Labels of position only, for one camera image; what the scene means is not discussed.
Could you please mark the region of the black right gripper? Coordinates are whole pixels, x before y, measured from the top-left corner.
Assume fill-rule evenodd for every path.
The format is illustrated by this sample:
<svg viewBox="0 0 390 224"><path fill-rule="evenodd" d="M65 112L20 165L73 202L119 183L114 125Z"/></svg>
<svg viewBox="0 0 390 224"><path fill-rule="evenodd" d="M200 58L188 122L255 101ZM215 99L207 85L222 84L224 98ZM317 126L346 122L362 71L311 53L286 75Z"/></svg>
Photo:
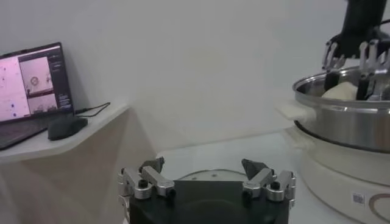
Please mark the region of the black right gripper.
<svg viewBox="0 0 390 224"><path fill-rule="evenodd" d="M389 88L389 34L381 31L387 0L348 0L341 32L325 44L324 90L339 83L346 58L360 57L357 100L385 100Z"/></svg>

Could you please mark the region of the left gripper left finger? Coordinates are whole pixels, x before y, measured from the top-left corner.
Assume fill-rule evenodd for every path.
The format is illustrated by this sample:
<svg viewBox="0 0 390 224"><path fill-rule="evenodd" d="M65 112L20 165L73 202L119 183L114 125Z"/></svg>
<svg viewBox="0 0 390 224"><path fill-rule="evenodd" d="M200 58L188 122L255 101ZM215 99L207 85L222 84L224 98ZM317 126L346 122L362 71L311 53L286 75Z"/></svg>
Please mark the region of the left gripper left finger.
<svg viewBox="0 0 390 224"><path fill-rule="evenodd" d="M145 161L138 169L122 168L118 174L119 196L147 200L155 189L158 196L173 199L176 196L175 182L161 175L164 163L164 157L159 157Z"/></svg>

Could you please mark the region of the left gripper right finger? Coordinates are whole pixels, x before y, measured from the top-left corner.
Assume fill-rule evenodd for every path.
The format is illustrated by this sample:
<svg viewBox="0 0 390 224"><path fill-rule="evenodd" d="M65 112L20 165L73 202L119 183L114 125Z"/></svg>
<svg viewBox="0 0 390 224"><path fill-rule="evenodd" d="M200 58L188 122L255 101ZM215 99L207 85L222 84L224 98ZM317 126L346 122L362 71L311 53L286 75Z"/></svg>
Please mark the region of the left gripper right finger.
<svg viewBox="0 0 390 224"><path fill-rule="evenodd" d="M243 182L243 199L252 201L265 194L269 201L295 201L296 176L283 170L278 175L265 163L242 159L241 164L248 180Z"/></svg>

